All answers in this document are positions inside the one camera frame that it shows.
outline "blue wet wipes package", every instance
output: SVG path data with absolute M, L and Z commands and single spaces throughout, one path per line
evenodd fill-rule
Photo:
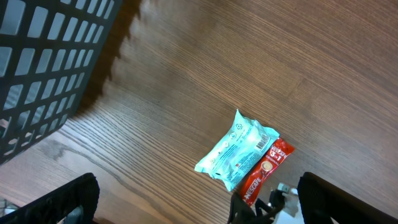
M 236 110 L 231 129 L 198 162 L 195 171 L 205 172 L 213 179 L 222 180 L 227 190 L 231 191 L 278 137 L 279 133 L 274 129 L 263 127 L 256 120 L 245 118 L 239 110 Z

